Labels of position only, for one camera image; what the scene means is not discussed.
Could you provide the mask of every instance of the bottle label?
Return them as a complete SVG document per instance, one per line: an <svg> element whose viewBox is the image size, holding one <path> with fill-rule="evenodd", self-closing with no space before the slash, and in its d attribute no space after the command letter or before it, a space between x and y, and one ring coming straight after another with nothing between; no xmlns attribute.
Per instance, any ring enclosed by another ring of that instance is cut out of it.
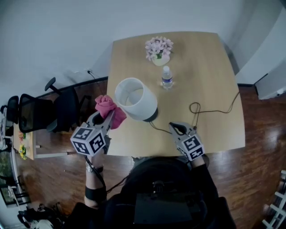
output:
<svg viewBox="0 0 286 229"><path fill-rule="evenodd" d="M164 79L162 78L163 83L171 83L173 81L173 78L171 77L170 79Z"/></svg>

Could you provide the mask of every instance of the human hand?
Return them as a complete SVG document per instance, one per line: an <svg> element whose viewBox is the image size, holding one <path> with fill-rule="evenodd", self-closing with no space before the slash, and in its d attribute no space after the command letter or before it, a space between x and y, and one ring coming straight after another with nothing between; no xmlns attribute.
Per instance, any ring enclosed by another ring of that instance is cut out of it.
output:
<svg viewBox="0 0 286 229"><path fill-rule="evenodd" d="M92 156L88 156L89 161L92 163L92 165L95 168L99 168L99 167L103 166L103 154L104 154L104 150L101 149L93 157Z"/></svg>

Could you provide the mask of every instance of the pink cloth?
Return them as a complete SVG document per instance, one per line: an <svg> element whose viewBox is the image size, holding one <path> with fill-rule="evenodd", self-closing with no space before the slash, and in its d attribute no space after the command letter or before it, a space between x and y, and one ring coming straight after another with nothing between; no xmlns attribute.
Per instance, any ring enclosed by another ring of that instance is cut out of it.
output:
<svg viewBox="0 0 286 229"><path fill-rule="evenodd" d="M95 99L95 102L97 103L95 105L95 109L99 111L101 117L104 119L111 110L115 110L111 126L112 130L118 128L124 119L126 119L126 114L121 110L120 107L117 107L110 96L100 95Z"/></svg>

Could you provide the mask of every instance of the water bottle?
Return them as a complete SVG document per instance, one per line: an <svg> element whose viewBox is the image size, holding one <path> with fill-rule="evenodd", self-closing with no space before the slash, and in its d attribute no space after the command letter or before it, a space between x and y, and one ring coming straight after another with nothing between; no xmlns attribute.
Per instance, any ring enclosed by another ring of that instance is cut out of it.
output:
<svg viewBox="0 0 286 229"><path fill-rule="evenodd" d="M163 67L162 84L163 84L163 88L167 90L173 86L172 73L168 66Z"/></svg>

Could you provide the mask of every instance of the bottle cap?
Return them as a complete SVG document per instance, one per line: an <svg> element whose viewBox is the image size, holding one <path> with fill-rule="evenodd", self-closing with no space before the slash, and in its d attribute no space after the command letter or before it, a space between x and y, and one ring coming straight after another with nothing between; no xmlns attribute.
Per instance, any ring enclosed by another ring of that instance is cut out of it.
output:
<svg viewBox="0 0 286 229"><path fill-rule="evenodd" d="M170 68L169 68L168 66L164 66L164 67L163 67L163 71L164 71L165 73L169 73L169 72L170 72Z"/></svg>

